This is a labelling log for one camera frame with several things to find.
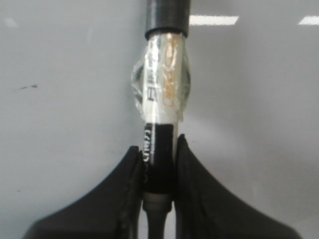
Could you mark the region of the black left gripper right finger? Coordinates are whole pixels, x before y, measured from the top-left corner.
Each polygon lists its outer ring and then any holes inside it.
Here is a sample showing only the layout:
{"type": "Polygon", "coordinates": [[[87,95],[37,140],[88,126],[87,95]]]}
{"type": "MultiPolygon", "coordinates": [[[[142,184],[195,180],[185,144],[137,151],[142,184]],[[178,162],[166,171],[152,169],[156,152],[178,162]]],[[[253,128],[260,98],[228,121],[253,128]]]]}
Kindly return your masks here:
{"type": "Polygon", "coordinates": [[[251,207],[214,178],[189,148],[177,140],[176,238],[297,239],[293,228],[251,207]]]}

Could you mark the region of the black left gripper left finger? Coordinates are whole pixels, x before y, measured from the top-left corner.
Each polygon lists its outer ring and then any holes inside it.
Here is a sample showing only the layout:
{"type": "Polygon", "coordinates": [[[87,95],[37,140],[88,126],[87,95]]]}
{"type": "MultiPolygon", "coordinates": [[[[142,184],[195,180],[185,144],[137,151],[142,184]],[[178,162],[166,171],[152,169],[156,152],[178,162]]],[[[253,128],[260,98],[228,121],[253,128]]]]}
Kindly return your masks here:
{"type": "Polygon", "coordinates": [[[28,239],[137,239],[142,161],[130,146],[116,168],[69,206],[36,221],[28,239]]]}

